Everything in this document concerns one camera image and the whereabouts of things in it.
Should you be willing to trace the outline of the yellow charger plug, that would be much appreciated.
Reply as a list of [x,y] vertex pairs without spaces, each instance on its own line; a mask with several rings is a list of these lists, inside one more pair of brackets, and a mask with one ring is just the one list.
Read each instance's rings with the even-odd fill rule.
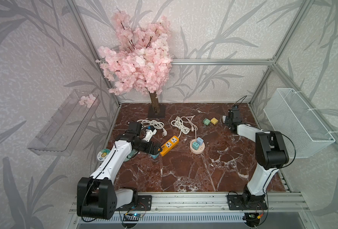
[[216,125],[217,123],[218,123],[218,119],[216,119],[216,118],[212,118],[211,119],[211,123],[213,124],[213,125]]

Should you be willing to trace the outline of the green charger plug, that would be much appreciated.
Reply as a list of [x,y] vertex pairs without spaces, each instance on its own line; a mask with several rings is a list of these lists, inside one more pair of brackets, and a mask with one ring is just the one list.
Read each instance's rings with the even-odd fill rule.
[[204,120],[203,120],[203,124],[204,125],[206,125],[206,126],[208,126],[209,124],[210,124],[210,120],[209,119],[207,119],[207,118],[205,118]]

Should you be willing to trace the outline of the orange power strip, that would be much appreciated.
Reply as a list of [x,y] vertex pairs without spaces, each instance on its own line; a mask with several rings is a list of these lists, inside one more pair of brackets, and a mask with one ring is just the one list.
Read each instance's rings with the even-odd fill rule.
[[160,152],[161,156],[165,156],[168,152],[170,152],[177,144],[179,143],[179,138],[177,136],[173,136],[170,140],[168,140],[164,145],[161,146],[162,151]]

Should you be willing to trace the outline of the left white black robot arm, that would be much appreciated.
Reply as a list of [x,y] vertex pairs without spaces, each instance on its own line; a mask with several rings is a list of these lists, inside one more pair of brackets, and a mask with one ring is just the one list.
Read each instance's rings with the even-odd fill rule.
[[156,132],[154,126],[143,128],[141,123],[130,122],[125,133],[115,138],[110,153],[98,169],[77,184],[76,213],[79,217],[110,219],[121,207],[134,209],[138,206],[137,191],[130,188],[115,190],[114,181],[132,151],[152,156],[160,154],[160,144],[151,141]]

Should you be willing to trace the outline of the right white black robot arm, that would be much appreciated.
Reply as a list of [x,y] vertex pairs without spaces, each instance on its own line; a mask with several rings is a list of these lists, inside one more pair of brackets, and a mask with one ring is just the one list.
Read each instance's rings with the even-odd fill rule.
[[243,205],[255,205],[266,196],[266,190],[273,176],[289,162],[284,135],[279,131],[261,130],[242,121],[238,105],[233,105],[223,123],[235,134],[255,143],[255,172],[245,186],[241,201]]

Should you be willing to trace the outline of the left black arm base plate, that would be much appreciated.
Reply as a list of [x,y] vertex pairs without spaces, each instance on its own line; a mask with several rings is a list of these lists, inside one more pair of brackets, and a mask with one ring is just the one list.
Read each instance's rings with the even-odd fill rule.
[[120,211],[151,211],[152,195],[138,195],[137,204],[128,204],[119,208]]

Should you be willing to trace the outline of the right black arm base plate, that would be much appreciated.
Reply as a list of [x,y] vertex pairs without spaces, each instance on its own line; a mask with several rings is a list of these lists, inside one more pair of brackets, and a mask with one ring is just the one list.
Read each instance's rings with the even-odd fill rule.
[[229,210],[268,210],[265,195],[228,194],[227,203]]

